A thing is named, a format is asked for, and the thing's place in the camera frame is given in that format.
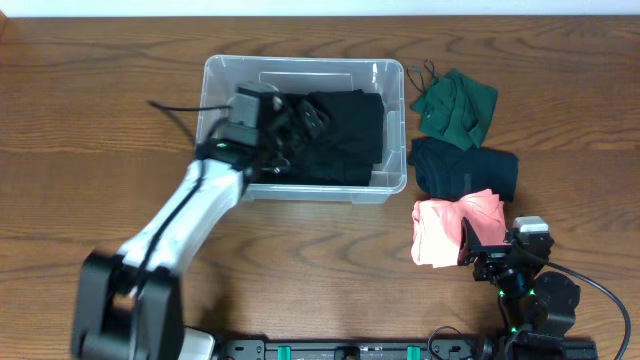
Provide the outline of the pink shirt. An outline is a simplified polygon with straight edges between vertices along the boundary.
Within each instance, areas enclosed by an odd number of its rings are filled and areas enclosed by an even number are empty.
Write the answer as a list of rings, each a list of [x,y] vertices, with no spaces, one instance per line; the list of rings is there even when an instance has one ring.
[[[417,201],[412,211],[411,257],[416,265],[433,268],[456,266],[463,239],[463,219],[469,220],[484,246],[504,243],[504,202],[490,189],[463,196],[458,201]]]

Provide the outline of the black pants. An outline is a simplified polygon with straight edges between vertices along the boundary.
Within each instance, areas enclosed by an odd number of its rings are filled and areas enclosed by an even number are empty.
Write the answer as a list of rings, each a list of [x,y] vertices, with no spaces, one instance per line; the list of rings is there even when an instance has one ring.
[[[282,174],[264,171],[267,184],[364,186],[373,166],[383,160],[385,107],[378,93],[361,89],[339,92],[288,94],[300,116],[320,112],[328,117],[325,129],[291,156]]]

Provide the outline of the dark teal garment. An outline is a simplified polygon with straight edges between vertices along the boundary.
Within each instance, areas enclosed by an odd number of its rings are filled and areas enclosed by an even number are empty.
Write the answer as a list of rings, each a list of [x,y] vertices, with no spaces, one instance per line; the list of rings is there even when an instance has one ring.
[[[416,138],[407,159],[415,167],[418,186],[431,197],[457,201],[491,190],[501,201],[513,202],[519,159],[513,153],[490,148],[458,147],[435,138]]]

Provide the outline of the green garment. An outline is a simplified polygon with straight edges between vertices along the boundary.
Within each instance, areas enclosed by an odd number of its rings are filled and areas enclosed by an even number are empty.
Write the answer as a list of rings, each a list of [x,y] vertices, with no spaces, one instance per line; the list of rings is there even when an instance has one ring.
[[[422,133],[461,150],[482,147],[497,105],[495,88],[457,69],[438,75],[430,59],[406,73],[420,93],[410,109],[420,116]]]

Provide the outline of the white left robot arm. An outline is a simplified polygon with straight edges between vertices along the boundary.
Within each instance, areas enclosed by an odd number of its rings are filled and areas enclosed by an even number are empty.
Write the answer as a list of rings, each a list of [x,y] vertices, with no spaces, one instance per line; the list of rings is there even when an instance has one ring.
[[[263,171],[282,173],[331,119],[307,100],[237,94],[196,143],[155,217],[113,255],[84,261],[72,329],[76,359],[211,359],[215,338],[185,326],[181,277]]]

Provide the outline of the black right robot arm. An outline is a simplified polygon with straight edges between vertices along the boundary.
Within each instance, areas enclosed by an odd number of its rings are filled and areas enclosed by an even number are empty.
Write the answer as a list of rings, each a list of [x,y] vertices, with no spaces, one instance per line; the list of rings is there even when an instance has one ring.
[[[462,220],[460,266],[474,267],[476,281],[499,292],[498,303],[510,330],[561,339],[575,324],[580,287],[567,276],[543,267],[554,240],[539,216],[518,217],[498,245],[484,245],[468,219]]]

